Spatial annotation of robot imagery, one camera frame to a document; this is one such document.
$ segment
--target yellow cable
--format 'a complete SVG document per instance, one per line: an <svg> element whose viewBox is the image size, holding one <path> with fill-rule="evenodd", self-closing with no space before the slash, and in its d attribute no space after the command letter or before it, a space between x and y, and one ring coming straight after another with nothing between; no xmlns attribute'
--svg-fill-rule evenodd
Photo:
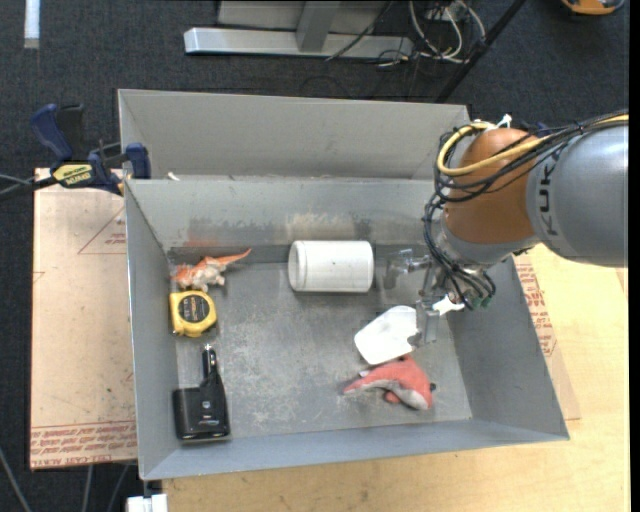
<svg viewBox="0 0 640 512"><path fill-rule="evenodd" d="M629 114L621 114L615 117L611 117L609 119L603 119L601 121L598 121L596 123L594 123L594 125L600 125L600 124L604 124L604 123L612 123L612 122L616 122L616 121L628 121L629 120ZM485 130L489 127L494 126L491 123L487 123L484 121L479 121L479 122L474 122L474 123L470 123L468 125L463 126L462 128L460 128L457 132L455 132L450 138L449 140L447 140L444 145L442 146L442 149L440 150L440 153L438 153L438 158L436 159L436 165L438 166L438 170L442 173L442 174L446 174L448 176L464 176L465 174L469 174L472 173L473 171L476 171L478 169L481 169L482 167L486 167L488 165L491 165L497 161L503 160L505 158L510 158L510 157L518 157L523 155L524 153L531 151L532 149L535 149L537 146L539 146L540 144L542 144L545 140L547 140L549 137L551 137L551 135L547 135L545 137L539 138L539 139L534 139L531 140L529 142L525 142L523 144L520 144L518 146L515 146L511 149L509 149L508 151L504 151L502 153L498 153L496 155L493 155L489 158L486 158L484 160L480 160L479 162L475 162L473 164L467 165L465 167L457 167L457 168L449 168L446 165L444 165L444 158L445 155L449 152L449 150L455 145L457 144L460 140L462 140L463 138L467 137L468 135L470 135L470 133L475 132L477 130Z"/></svg>

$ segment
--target white object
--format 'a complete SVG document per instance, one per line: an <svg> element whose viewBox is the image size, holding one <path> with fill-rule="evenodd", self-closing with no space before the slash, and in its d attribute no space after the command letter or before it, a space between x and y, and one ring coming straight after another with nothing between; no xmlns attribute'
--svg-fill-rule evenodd
<svg viewBox="0 0 640 512"><path fill-rule="evenodd" d="M148 498L132 496L127 499L127 512L168 512L166 494L154 494Z"/></svg>
<svg viewBox="0 0 640 512"><path fill-rule="evenodd" d="M367 363L381 364L413 351L407 339L417 332L416 310L396 306L358 331L354 341Z"/></svg>
<svg viewBox="0 0 640 512"><path fill-rule="evenodd" d="M297 292L366 293L374 258L365 241L296 241L289 250L289 283Z"/></svg>
<svg viewBox="0 0 640 512"><path fill-rule="evenodd" d="M24 47L40 45L40 0L27 0L24 12Z"/></svg>
<svg viewBox="0 0 640 512"><path fill-rule="evenodd" d="M445 295L444 299L436 302L433 305L433 309L440 313L440 316L446 315L449 311L460 311L464 309L464 303L454 304L449 299L448 295Z"/></svg>

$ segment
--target gray bin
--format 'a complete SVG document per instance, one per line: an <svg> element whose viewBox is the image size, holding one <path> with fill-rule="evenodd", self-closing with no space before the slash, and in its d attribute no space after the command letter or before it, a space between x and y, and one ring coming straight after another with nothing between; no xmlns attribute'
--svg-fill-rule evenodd
<svg viewBox="0 0 640 512"><path fill-rule="evenodd" d="M123 143L144 144L153 167L125 191L141 478L567 439L511 260L491 271L499 293L489 309L449 314L437 341L414 352L438 386L431 410L341 393L367 366L354 334L418 299L419 273L384 288L386 257L424 252L438 138L467 120L464 107L152 91L119 100ZM369 241L372 289L293 292L286 262L300 239ZM215 336L174 336L171 266L247 247L209 291ZM197 385L206 341L232 434L189 444L175 435L171 393Z"/></svg>

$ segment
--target dark carpet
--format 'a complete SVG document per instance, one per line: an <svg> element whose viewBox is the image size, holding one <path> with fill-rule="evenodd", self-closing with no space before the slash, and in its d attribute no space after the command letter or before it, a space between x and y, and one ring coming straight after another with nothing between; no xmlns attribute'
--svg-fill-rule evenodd
<svg viewBox="0 0 640 512"><path fill-rule="evenodd" d="M487 29L510 4L473 3ZM498 121L508 112L549 125L628 107L629 4L578 17L559 0L529 0L446 101L468 105L473 118ZM426 59L383 70L349 59L186 56L184 31L213 23L209 1L45 0L40 49L27 50L24 11L24 2L10 0L0 15L0 173L21 178L53 161L29 126L47 103L83 103L86 139L113 141L119 88L433 102L455 68ZM413 37L406 3L396 2L376 32ZM30 196L0 203L0 447L34 511L78 511L86 468L28 468L32 208ZM95 467L88 510L107 509L122 469ZM114 510L143 492L130 468ZM0 511L17 510L0 471Z"/></svg>

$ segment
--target black device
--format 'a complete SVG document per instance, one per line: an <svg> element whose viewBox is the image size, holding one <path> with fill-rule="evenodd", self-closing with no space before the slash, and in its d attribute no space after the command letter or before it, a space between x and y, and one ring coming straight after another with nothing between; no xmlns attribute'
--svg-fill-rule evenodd
<svg viewBox="0 0 640 512"><path fill-rule="evenodd" d="M173 392L176 435L183 440L215 439L229 435L229 415L217 356L210 345L202 351L204 379L197 388Z"/></svg>

